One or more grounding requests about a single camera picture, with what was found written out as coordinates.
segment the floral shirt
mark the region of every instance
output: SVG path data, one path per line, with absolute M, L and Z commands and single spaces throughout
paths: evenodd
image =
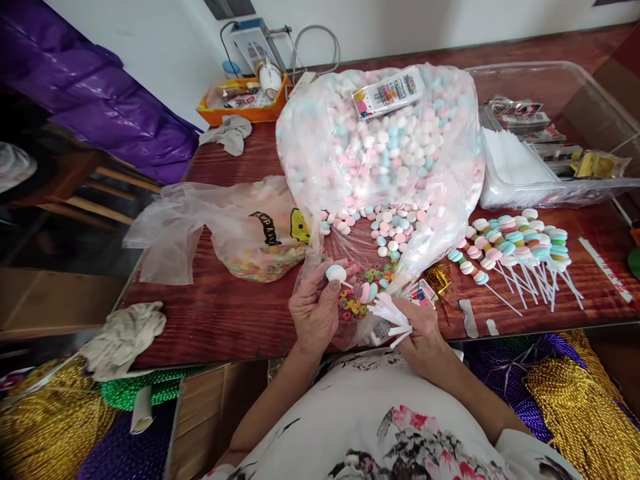
M 241 465 L 205 480 L 580 479 L 558 452 L 514 430 L 496 446 L 448 393 L 396 352 L 346 355 Z

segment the chair leg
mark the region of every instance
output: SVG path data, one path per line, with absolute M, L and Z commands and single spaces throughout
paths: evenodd
M 85 187 L 90 187 L 95 190 L 100 190 L 110 195 L 114 195 L 116 197 L 124 198 L 125 200 L 135 200 L 134 194 L 124 190 L 120 190 L 119 188 L 116 188 L 116 187 L 112 187 L 111 185 L 107 185 L 106 183 L 102 183 L 95 179 L 86 179 L 83 185 Z
M 110 208 L 106 208 L 98 203 L 85 200 L 84 198 L 71 197 L 70 199 L 65 200 L 65 203 L 73 205 L 74 207 L 81 208 L 82 210 L 97 213 L 98 215 L 102 215 L 103 217 L 116 220 L 126 225 L 130 225 L 133 223 L 133 219 L 131 217 L 128 217 L 120 212 L 116 212 L 115 210 L 111 210 Z
M 44 205 L 38 205 L 38 207 L 42 208 L 42 210 L 50 211 L 51 213 L 55 213 L 56 215 L 61 215 L 63 217 L 68 217 L 73 220 L 77 220 L 81 223 L 86 223 L 87 225 L 91 225 L 92 227 L 100 228 L 102 230 L 114 231 L 115 227 L 107 223 L 99 218 L 92 217 L 91 215 L 87 215 L 86 213 L 82 213 L 78 210 L 71 209 L 60 203 L 46 203 Z
M 120 180 L 130 185 L 134 185 L 136 187 L 144 188 L 146 190 L 151 190 L 152 192 L 160 193 L 160 189 L 158 185 L 154 185 L 150 182 L 139 180 L 130 175 L 125 175 L 124 173 L 116 172 L 115 170 L 109 170 L 108 168 L 98 167 L 96 168 L 96 173 L 100 175 L 104 175 L 105 177 L 112 178 L 114 180 Z

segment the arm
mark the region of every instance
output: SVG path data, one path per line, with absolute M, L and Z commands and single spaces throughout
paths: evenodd
M 531 435 L 515 412 L 486 387 L 462 363 L 438 330 L 434 310 L 418 307 L 407 300 L 394 301 L 414 328 L 398 349 L 412 368 L 435 386 L 454 396 L 476 419 L 492 445 L 504 429 Z
M 336 263 L 347 267 L 346 260 Z M 308 279 L 300 283 L 289 300 L 298 340 L 280 372 L 238 425 L 229 448 L 216 466 L 239 465 L 309 389 L 322 354 L 338 328 L 336 298 L 340 292 L 340 282 L 329 283 L 325 275 L 332 264 L 327 261 L 320 265 Z M 354 274 L 356 268 L 347 268 L 347 275 Z

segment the wooden table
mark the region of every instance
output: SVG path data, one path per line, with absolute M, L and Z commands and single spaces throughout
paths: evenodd
M 587 33 L 568 33 L 538 39 L 500 43 L 376 59 L 349 65 L 350 68 L 375 69 L 382 66 L 404 67 L 429 61 L 460 68 L 506 61 L 569 60 L 593 71 L 614 50 L 632 26 L 623 25 Z M 195 156 L 189 181 L 230 186 L 258 181 L 266 175 L 282 175 L 275 149 L 273 123 L 253 126 L 241 157 L 226 154 L 220 145 L 202 146 Z M 501 212 L 476 210 L 480 216 L 496 218 Z M 571 329 L 637 320 L 636 301 L 627 303 L 616 292 L 605 274 L 582 248 L 577 238 L 588 239 L 609 264 L 629 292 L 640 298 L 640 283 L 626 267 L 626 256 L 633 247 L 629 228 L 611 203 L 580 210 L 545 210 L 541 219 L 570 233 L 570 267 L 575 286 L 585 297 L 585 310 L 578 308 L 570 290 L 564 286 L 556 296 L 556 312 L 546 306 L 513 314 L 484 287 L 451 269 L 453 280 L 447 294 L 449 320 L 440 311 L 440 328 L 447 339 L 467 338 L 457 300 L 470 299 L 480 335 L 489 335 L 485 324 L 493 318 L 501 335 Z M 134 282 L 124 304 L 162 300 L 167 325 L 152 346 L 142 353 L 134 368 L 167 367 L 189 363 L 280 357 L 295 341 L 293 322 L 287 310 L 297 269 L 273 283 L 258 284 L 232 276 L 216 258 L 208 231 L 202 234 L 193 260 L 194 285 L 167 286 Z M 519 302 L 506 283 L 492 274 L 492 286 L 512 304 Z

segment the bag of colorful candy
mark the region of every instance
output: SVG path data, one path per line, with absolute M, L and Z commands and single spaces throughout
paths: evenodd
M 191 263 L 204 225 L 216 256 L 238 278 L 272 282 L 304 257 L 309 232 L 284 177 L 218 187 L 177 183 L 133 222 L 125 248 L 145 249 L 140 281 L 193 283 Z
M 323 257 L 360 266 L 361 296 L 346 289 L 339 301 L 338 348 L 356 345 L 377 322 L 362 308 L 366 291 L 400 292 L 464 237 L 482 188 L 472 78 L 452 67 L 416 68 L 420 98 L 391 113 L 361 119 L 352 94 L 399 70 L 350 70 L 318 78 L 277 122 L 281 164 L 311 228 L 301 276 Z

